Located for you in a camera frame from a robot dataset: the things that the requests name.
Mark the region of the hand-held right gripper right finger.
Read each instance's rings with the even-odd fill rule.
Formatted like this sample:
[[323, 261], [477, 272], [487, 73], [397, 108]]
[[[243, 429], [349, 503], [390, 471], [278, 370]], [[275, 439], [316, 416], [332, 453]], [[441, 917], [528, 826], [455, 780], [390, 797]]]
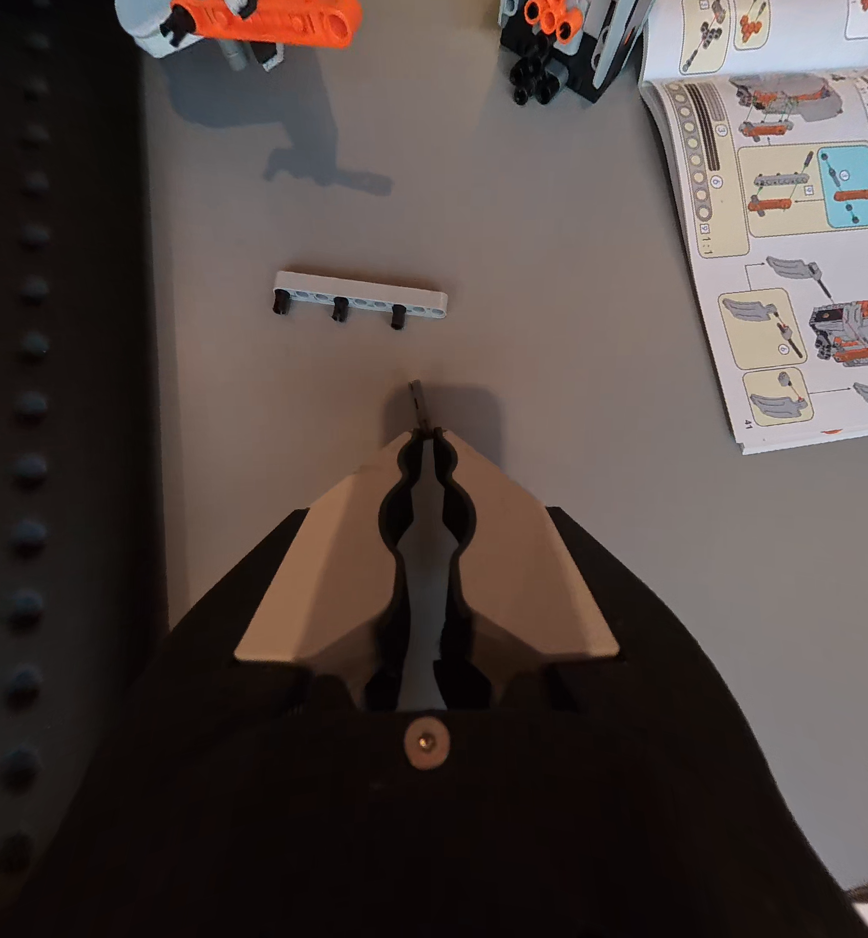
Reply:
[[450, 430], [432, 438], [455, 541], [433, 670], [446, 707], [485, 710], [519, 674], [610, 661], [619, 644], [549, 510]]

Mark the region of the grey desk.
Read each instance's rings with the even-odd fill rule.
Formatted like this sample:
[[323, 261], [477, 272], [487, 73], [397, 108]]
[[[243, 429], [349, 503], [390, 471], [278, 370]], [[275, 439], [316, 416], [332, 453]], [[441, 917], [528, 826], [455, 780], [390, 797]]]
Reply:
[[[743, 456], [639, 56], [519, 108], [497, 2], [363, 2], [346, 51], [139, 54], [169, 624], [429, 412], [642, 579], [793, 815], [868, 900], [868, 438]], [[273, 312], [278, 271], [439, 291], [442, 320]]]

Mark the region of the orange toy beam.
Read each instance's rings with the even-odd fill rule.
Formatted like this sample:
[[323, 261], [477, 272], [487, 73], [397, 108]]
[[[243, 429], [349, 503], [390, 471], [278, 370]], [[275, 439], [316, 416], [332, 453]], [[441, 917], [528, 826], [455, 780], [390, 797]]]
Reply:
[[358, 1], [179, 1], [159, 25], [173, 47], [188, 36], [344, 49], [362, 21]]

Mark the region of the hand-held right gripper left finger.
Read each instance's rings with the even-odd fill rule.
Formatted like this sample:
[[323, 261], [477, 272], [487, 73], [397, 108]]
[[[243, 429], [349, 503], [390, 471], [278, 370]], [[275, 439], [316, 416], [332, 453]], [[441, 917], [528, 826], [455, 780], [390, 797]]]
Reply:
[[368, 710], [397, 707], [411, 628], [398, 547], [420, 474], [421, 433], [404, 432], [310, 505], [237, 661], [304, 667]]

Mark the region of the building instruction booklet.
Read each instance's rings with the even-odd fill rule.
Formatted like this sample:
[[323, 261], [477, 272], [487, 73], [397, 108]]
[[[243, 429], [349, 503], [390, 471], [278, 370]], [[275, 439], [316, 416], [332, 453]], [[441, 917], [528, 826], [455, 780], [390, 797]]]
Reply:
[[638, 88], [741, 451], [868, 436], [868, 1], [655, 2]]

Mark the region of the dark grey axle pin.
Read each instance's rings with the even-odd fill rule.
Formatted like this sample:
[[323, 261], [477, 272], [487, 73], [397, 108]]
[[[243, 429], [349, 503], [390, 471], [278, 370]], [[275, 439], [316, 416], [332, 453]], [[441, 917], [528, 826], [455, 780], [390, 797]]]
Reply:
[[411, 381], [408, 384], [408, 392], [411, 398], [418, 434], [422, 439], [432, 439], [435, 434], [435, 427], [429, 416], [421, 380], [415, 379]]

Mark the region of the grey orange robot sub-assembly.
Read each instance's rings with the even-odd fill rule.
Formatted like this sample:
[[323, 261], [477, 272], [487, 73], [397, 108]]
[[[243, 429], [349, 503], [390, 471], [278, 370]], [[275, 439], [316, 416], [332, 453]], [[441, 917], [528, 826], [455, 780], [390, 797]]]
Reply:
[[596, 102], [622, 71], [652, 1], [500, 1], [500, 45], [515, 55], [512, 98], [547, 105], [568, 89]]

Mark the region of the white beam with black pins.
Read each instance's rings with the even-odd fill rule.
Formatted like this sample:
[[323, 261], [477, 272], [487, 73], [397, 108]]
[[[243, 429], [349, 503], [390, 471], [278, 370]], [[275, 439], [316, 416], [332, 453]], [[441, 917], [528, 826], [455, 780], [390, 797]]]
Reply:
[[276, 273], [272, 309], [287, 316], [294, 304], [327, 308], [334, 322], [346, 323], [349, 315], [363, 311], [386, 315], [395, 331], [410, 318], [442, 320], [448, 296], [439, 291], [281, 270]]

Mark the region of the black studded mat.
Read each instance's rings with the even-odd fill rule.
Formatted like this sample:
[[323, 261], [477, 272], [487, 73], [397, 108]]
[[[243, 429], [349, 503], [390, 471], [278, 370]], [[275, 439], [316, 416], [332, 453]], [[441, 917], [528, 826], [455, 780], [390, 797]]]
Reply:
[[139, 52], [0, 1], [0, 914], [163, 613]]

